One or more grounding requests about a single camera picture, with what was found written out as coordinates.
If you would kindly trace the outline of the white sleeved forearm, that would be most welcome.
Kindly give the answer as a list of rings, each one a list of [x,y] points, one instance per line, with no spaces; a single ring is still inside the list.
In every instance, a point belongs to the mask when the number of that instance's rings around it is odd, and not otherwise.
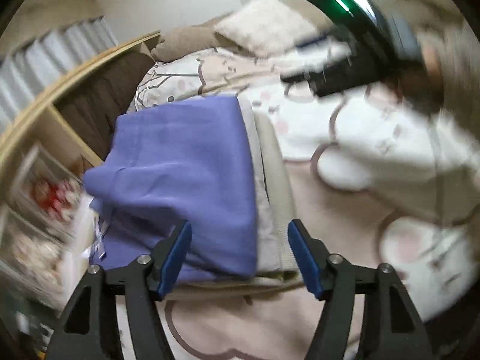
[[[316,163],[327,184],[447,226],[479,214],[479,142],[449,113],[423,115],[383,85],[349,90],[343,101],[334,143]]]

